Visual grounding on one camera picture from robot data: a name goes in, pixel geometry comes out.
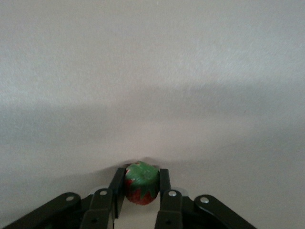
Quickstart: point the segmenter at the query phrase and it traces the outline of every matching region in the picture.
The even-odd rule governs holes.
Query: gray surface
[[[258,229],[305,225],[304,1],[1,1],[0,227],[137,159]],[[153,228],[158,201],[116,228]]]

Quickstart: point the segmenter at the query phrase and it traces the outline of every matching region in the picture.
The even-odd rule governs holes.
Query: silver screw
[[[69,196],[69,197],[66,198],[66,201],[71,201],[73,199],[74,199],[74,196]]]
[[[175,197],[177,193],[175,191],[169,191],[168,195],[171,197]]]
[[[210,201],[209,201],[209,199],[208,199],[207,197],[201,197],[201,198],[200,198],[200,202],[202,202],[202,203],[204,203],[204,204],[207,204],[207,203],[209,203]]]
[[[107,194],[107,191],[106,191],[106,190],[103,190],[103,191],[100,192],[100,195],[101,195],[101,196],[105,196],[106,194]]]

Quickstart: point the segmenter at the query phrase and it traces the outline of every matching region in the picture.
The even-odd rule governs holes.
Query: white surface
[[[301,0],[1,1],[0,227],[142,159],[258,229],[303,229],[304,16]],[[153,228],[158,207],[126,202],[116,228]]]

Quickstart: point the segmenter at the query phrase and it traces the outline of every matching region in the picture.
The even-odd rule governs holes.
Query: hole
[[[175,191],[169,191],[168,195],[171,197],[175,197],[177,193]]]
[[[107,194],[107,191],[106,191],[106,190],[103,190],[103,191],[100,192],[100,195],[101,195],[101,196],[105,196],[106,194]]]
[[[91,220],[91,223],[97,223],[99,221],[99,218],[94,218]]]
[[[66,198],[66,201],[71,201],[73,199],[74,199],[74,196],[69,196],[69,197]]]
[[[209,203],[210,201],[209,201],[209,199],[208,199],[207,197],[201,197],[201,198],[200,198],[200,202],[202,202],[202,203],[204,203],[204,204],[207,204],[207,203]]]

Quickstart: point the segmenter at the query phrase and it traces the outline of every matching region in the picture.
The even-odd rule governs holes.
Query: red strawberry
[[[136,204],[147,205],[159,192],[159,170],[142,161],[131,164],[125,174],[125,195]]]

